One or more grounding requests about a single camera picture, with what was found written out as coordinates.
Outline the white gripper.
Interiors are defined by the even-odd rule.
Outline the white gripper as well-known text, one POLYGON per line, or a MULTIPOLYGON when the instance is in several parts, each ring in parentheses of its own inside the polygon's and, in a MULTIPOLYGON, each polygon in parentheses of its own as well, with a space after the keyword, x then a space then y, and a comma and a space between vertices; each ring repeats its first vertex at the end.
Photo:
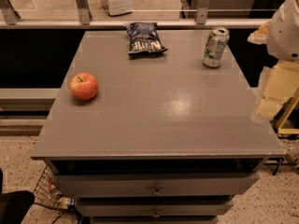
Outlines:
POLYGON ((279 60, 261 72, 258 96, 252 112, 256 122, 271 120, 299 88, 299 5, 298 0, 285 0, 273 15, 251 33, 252 44, 267 43, 267 51, 279 60))

